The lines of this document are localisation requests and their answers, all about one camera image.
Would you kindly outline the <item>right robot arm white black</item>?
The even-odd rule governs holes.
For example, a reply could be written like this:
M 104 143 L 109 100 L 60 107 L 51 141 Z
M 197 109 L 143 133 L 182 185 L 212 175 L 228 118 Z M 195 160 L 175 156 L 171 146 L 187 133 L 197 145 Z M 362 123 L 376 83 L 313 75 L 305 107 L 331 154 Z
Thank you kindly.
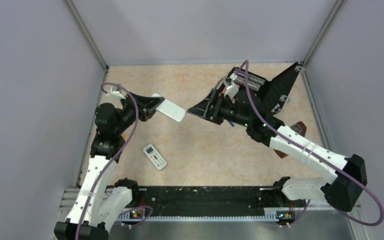
M 293 157 L 319 174 L 319 178 L 283 177 L 273 200 L 287 206 L 292 200 L 325 200 L 335 209 L 349 213 L 367 186 L 365 160 L 326 149 L 295 132 L 271 112 L 251 91 L 239 90 L 234 97 L 212 89 L 205 99 L 187 113 L 220 125 L 224 121 L 246 128 L 247 135 L 275 151 Z

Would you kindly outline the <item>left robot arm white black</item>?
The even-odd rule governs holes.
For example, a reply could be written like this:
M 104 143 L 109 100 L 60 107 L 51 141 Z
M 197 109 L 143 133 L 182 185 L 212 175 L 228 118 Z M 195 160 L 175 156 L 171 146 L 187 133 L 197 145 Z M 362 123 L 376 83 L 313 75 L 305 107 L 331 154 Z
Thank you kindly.
M 58 221 L 54 235 L 58 240 L 107 240 L 122 210 L 140 202 L 137 182 L 123 180 L 105 198 L 110 177 L 121 153 L 130 141 L 122 134 L 139 121 L 146 122 L 165 101 L 162 96 L 128 93 L 121 97 L 122 108 L 105 102 L 95 109 L 96 134 L 93 138 L 88 168 L 76 200 L 64 221 Z

